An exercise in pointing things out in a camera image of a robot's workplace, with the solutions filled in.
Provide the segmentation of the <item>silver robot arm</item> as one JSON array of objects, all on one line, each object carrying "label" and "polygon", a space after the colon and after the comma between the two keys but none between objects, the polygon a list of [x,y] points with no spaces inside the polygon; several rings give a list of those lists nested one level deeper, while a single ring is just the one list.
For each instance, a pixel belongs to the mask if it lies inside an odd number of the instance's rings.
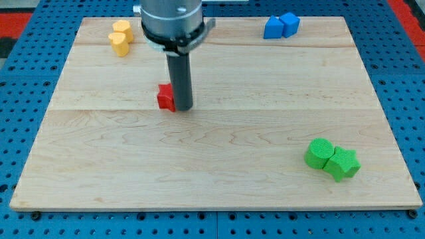
[{"label": "silver robot arm", "polygon": [[204,20],[201,0],[140,0],[133,12],[146,43],[169,56],[189,54],[216,25],[214,18]]}]

